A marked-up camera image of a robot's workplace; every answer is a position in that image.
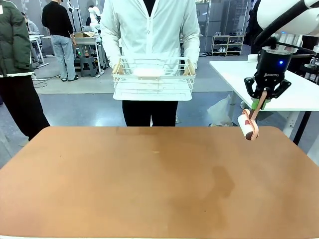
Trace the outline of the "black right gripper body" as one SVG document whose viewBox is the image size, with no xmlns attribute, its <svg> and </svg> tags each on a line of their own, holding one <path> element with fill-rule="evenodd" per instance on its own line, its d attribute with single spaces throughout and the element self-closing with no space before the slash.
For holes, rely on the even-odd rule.
<svg viewBox="0 0 319 239">
<path fill-rule="evenodd" d="M 255 81 L 259 88 L 284 85 L 289 87 L 291 82 L 285 79 L 285 72 L 291 61 L 291 54 L 274 54 L 262 49 L 258 54 Z"/>
</svg>

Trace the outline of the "person's left hand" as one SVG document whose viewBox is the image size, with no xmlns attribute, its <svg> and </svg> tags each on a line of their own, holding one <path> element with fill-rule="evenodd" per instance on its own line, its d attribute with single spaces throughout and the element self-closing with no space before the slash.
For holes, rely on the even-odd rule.
<svg viewBox="0 0 319 239">
<path fill-rule="evenodd" d="M 194 76 L 195 75 L 195 65 L 187 59 L 184 65 L 184 76 Z"/>
</svg>

